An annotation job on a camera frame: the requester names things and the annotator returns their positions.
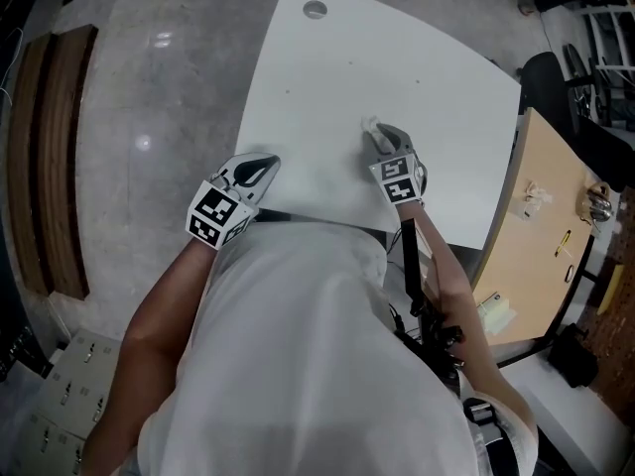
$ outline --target white table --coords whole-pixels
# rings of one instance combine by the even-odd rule
[[[236,153],[282,166],[264,208],[394,232],[361,160],[364,117],[412,137],[424,196],[448,243],[481,249],[507,170],[520,86],[489,60],[373,0],[280,0],[254,72]]]

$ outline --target light wood desk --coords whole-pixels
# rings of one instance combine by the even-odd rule
[[[516,215],[530,181],[553,196],[529,221]],[[570,284],[570,265],[577,269],[591,227],[575,212],[578,196],[595,179],[560,135],[530,109],[518,134],[499,207],[474,281],[479,304],[496,292],[509,299],[516,317],[491,345],[540,337],[558,312]],[[558,257],[566,232],[571,237]]]

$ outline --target wire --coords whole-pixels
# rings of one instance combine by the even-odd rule
[[[401,237],[401,227],[399,229],[397,229],[397,232],[395,233],[395,236],[393,236],[393,241],[390,244],[390,247],[388,249],[388,252],[386,252],[386,254],[390,254],[392,252],[392,250],[395,247],[395,245],[397,245],[397,242],[399,241],[400,237]]]
[[[543,14],[540,13],[539,16],[540,16],[540,22],[543,24],[543,32],[545,33],[545,38],[547,39],[547,44],[549,44],[549,49],[553,53],[554,49],[552,48],[552,42],[549,40],[549,36],[547,35],[547,28],[545,27],[545,21],[543,20]]]
[[[2,81],[0,81],[0,91],[3,91],[7,98],[9,99],[9,105],[11,107],[13,107],[13,101],[11,100],[11,95],[9,95],[9,92],[7,90],[5,90],[3,88],[4,86],[4,82],[7,79],[7,75],[9,74],[9,70],[11,70],[11,67],[13,66],[13,64],[16,62],[16,60],[18,59],[18,55],[20,54],[20,48],[22,47],[22,39],[24,39],[24,32],[22,31],[21,28],[14,28],[11,33],[5,37],[4,41],[2,42],[2,44],[6,43],[7,40],[13,35],[14,32],[20,32],[20,39],[18,40],[18,47],[16,48],[16,53],[13,55],[13,59],[11,60],[11,63],[9,63],[9,66],[7,67],[7,70],[5,70],[4,75],[2,76]]]

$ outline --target gray floor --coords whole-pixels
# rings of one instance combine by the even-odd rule
[[[516,0],[379,1],[510,74],[549,50],[545,32],[559,57],[562,45],[573,43],[588,58],[582,20],[564,8],[543,16],[544,30],[538,15],[517,11]],[[38,324],[55,312],[71,332],[83,326],[121,338],[139,301],[188,240],[184,217],[201,179],[233,153],[277,0],[74,0],[52,13],[58,2],[38,2],[27,40],[49,27],[99,28],[76,156],[91,294],[84,302],[53,294],[49,303],[20,287]],[[6,207],[3,219],[7,227]]]

